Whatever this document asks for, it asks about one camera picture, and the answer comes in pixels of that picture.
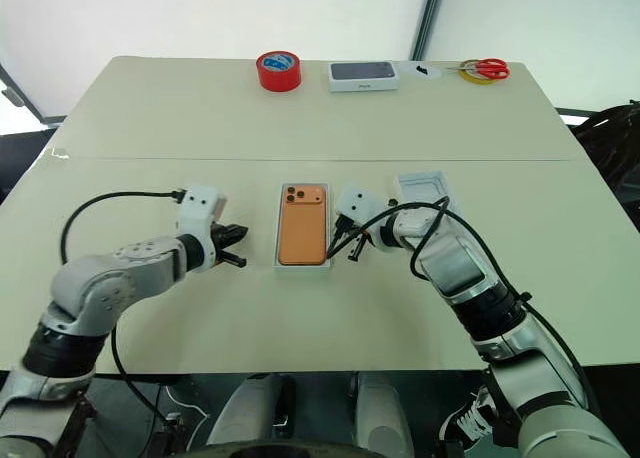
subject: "tape roll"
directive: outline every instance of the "tape roll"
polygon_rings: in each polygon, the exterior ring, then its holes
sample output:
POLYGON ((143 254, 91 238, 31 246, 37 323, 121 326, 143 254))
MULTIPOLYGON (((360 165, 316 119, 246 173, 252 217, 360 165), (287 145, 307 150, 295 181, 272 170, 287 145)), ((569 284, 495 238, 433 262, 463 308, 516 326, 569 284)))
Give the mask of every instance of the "tape roll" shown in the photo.
POLYGON ((269 91, 291 91, 302 81, 300 60, 288 51, 269 51, 256 60, 258 78, 269 91))
MULTIPOLYGON (((480 60, 467 60, 460 63, 460 68, 465 68, 467 66, 473 65, 480 60)), ((469 70, 458 70, 458 74, 466 81, 470 83, 475 83, 476 85, 490 85, 491 83, 495 83, 498 80, 492 80, 491 78, 487 78, 479 73, 474 73, 469 70)))

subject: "scissors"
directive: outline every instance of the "scissors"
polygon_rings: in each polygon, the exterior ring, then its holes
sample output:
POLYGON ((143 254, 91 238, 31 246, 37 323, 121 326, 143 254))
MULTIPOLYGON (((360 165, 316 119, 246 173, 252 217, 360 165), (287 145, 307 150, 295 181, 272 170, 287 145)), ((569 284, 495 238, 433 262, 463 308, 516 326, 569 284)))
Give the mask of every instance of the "scissors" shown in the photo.
POLYGON ((449 68, 450 70, 466 71, 482 75, 490 80, 504 80, 511 73, 507 63, 498 58, 473 60, 471 63, 449 68))

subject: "orange phone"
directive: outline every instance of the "orange phone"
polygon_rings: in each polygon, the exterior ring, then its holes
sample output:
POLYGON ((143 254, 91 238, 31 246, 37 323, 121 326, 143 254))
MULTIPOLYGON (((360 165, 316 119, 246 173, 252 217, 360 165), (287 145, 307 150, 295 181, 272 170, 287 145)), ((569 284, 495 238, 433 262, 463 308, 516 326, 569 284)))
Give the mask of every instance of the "orange phone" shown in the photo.
POLYGON ((280 198, 278 261, 321 265, 327 253, 327 193, 322 185, 287 185, 280 198))

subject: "scissor handle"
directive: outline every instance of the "scissor handle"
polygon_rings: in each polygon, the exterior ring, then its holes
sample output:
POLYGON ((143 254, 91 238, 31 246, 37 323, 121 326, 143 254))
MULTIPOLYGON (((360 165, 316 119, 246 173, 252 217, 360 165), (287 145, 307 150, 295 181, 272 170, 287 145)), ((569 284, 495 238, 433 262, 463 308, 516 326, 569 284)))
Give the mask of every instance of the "scissor handle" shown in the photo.
POLYGON ((498 58, 479 60, 473 67, 478 74, 491 80, 504 80, 511 73, 507 63, 498 58))

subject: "red tape roll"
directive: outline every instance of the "red tape roll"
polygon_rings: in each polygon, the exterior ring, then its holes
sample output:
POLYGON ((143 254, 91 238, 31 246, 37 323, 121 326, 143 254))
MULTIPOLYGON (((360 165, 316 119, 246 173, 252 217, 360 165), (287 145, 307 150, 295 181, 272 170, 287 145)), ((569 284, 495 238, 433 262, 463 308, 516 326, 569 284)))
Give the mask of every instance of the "red tape roll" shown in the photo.
POLYGON ((258 77, 263 88, 269 91, 291 91, 302 77, 300 60, 288 51, 270 51, 256 60, 258 77))

